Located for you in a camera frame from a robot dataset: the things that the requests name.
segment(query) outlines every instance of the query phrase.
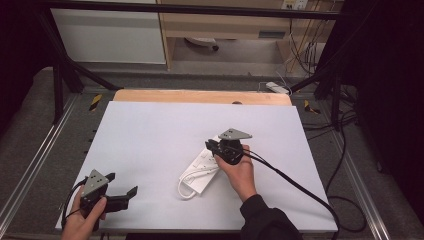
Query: gray metal part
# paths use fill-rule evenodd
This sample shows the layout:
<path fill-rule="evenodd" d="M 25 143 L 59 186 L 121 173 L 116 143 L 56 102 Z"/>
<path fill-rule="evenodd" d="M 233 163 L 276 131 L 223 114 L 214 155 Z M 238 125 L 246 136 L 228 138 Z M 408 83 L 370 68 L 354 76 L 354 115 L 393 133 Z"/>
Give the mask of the gray metal part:
<path fill-rule="evenodd" d="M 96 169 L 93 169 L 87 179 L 87 182 L 84 185 L 84 192 L 81 193 L 81 197 L 86 197 L 90 193 L 96 191 L 108 183 L 109 179 L 99 173 Z"/>
<path fill-rule="evenodd" d="M 224 140 L 239 140 L 239 139 L 252 138 L 252 135 L 239 131 L 234 128 L 230 128 L 227 131 L 221 133 L 221 135 L 219 135 L 218 137 Z"/>

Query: person's arm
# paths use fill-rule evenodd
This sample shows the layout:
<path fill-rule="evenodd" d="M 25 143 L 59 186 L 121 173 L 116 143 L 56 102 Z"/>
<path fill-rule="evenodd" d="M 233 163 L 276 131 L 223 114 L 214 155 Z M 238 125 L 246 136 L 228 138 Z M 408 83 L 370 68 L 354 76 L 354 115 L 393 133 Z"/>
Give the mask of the person's arm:
<path fill-rule="evenodd" d="M 80 210 L 80 198 L 84 186 L 81 186 L 75 195 L 72 203 L 71 215 L 67 218 L 65 229 L 62 233 L 62 240 L 86 240 L 93 232 L 94 224 L 98 218 L 105 219 L 103 211 L 106 207 L 107 199 L 102 197 L 87 217 Z"/>
<path fill-rule="evenodd" d="M 243 148 L 250 149 L 248 145 L 243 145 Z M 257 194 L 253 163 L 249 157 L 243 156 L 237 165 L 227 164 L 217 155 L 215 159 L 243 202 L 240 208 L 245 219 L 245 225 L 241 229 L 242 240 L 302 239 L 286 214 L 280 209 L 269 208 Z"/>

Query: power outlet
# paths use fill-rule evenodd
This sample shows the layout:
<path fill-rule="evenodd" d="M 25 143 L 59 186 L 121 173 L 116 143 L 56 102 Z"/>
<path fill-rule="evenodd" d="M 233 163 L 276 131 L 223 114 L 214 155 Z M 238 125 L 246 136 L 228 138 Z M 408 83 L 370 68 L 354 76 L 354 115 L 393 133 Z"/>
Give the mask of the power outlet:
<path fill-rule="evenodd" d="M 297 0 L 294 4 L 294 10 L 305 10 L 306 4 L 308 4 L 308 0 Z"/>
<path fill-rule="evenodd" d="M 296 0 L 284 0 L 283 5 L 281 6 L 281 9 L 294 9 L 294 6 L 296 5 Z"/>

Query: black sleeve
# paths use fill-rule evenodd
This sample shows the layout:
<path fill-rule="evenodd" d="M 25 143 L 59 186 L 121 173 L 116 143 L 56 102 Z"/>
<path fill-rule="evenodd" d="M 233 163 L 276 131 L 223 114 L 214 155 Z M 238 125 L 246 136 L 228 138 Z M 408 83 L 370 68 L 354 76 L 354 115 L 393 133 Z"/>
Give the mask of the black sleeve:
<path fill-rule="evenodd" d="M 260 195 L 247 199 L 240 208 L 246 223 L 242 240 L 302 239 L 299 231 L 278 208 L 269 208 Z"/>

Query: white cable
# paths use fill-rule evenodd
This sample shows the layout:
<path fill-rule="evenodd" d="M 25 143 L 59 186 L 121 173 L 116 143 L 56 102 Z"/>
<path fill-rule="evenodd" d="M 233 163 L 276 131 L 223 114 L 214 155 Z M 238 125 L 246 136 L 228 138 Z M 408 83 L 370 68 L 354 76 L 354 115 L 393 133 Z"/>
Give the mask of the white cable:
<path fill-rule="evenodd" d="M 291 96 L 293 94 L 293 91 L 291 90 L 291 88 L 289 86 L 287 86 L 287 83 L 286 83 L 286 81 L 284 81 L 284 78 L 281 76 L 281 74 L 278 71 L 275 71 L 275 72 L 278 74 L 278 76 L 280 76 L 281 80 L 284 83 L 284 87 L 286 87 L 290 91 L 289 96 Z"/>
<path fill-rule="evenodd" d="M 206 171 L 212 171 L 212 170 L 219 170 L 219 167 L 202 168 L 202 169 L 195 170 L 195 171 L 189 172 L 189 173 L 181 176 L 180 182 L 178 183 L 178 193 L 180 194 L 180 196 L 182 198 L 185 198 L 185 199 L 191 199 L 196 195 L 196 191 L 193 191 L 190 195 L 184 195 L 184 194 L 181 193 L 181 189 L 180 189 L 181 183 L 184 181 L 184 179 L 186 177 L 193 175 L 195 173 L 198 173 L 198 172 L 206 172 Z"/>

